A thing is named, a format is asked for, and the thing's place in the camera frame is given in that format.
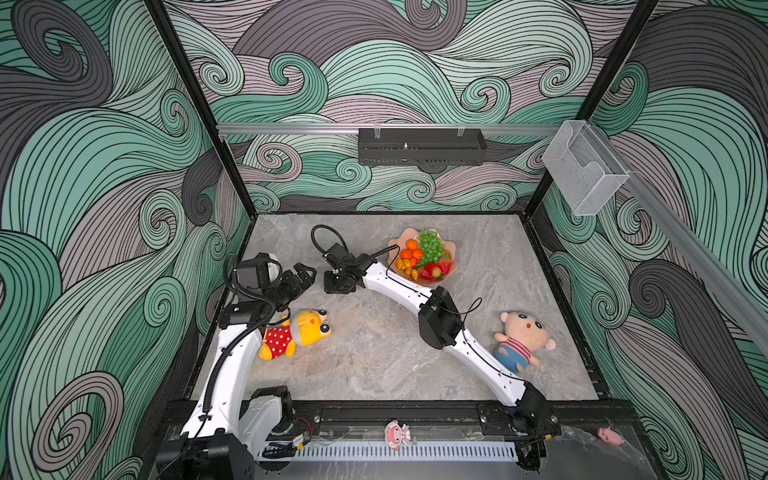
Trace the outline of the pink scalloped fruit bowl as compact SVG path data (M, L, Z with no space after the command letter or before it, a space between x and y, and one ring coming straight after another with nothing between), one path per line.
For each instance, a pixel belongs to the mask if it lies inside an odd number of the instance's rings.
M444 281L458 270L456 246L435 229L407 228L388 247L387 264L399 276L422 286Z

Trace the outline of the green fake grape bunch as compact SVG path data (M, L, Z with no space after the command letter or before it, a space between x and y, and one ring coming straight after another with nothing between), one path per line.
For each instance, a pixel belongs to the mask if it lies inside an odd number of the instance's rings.
M419 249L423 257L419 261L420 266L426 266L440 260L445 251L444 243L439 234L434 230L423 230L419 233Z

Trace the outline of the red fake strawberry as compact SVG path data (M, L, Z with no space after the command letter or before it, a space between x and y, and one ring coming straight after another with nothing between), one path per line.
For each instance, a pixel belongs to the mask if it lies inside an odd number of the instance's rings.
M452 270L452 261L451 260L439 260L437 262L437 266L439 267L441 273L445 276L449 275Z
M420 268L418 276L420 280L431 281L433 279L433 275L427 267Z

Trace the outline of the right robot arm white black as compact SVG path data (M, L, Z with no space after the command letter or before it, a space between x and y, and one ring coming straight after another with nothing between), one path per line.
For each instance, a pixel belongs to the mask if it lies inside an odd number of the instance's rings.
M524 422L526 438L543 440L561 434L561 425L549 401L531 382L503 366L475 339L466 326L468 313L459 310L445 288L421 286L378 260L393 250L393 245L373 254L355 256L341 234L325 224L313 226L310 238L330 266L323 280L327 293L348 294L361 287L392 299L416 316L419 334L428 346L459 359L483 380L510 416Z

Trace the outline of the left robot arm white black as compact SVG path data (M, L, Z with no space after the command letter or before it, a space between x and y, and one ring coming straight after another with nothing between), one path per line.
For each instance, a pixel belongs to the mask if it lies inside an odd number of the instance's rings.
M291 412L284 388L245 401L248 372L274 315L288 310L316 275L315 268L302 263L284 269L267 253L225 261L225 284L236 301L222 311L204 390L178 438L159 449L154 478L255 478L268 436L289 423Z

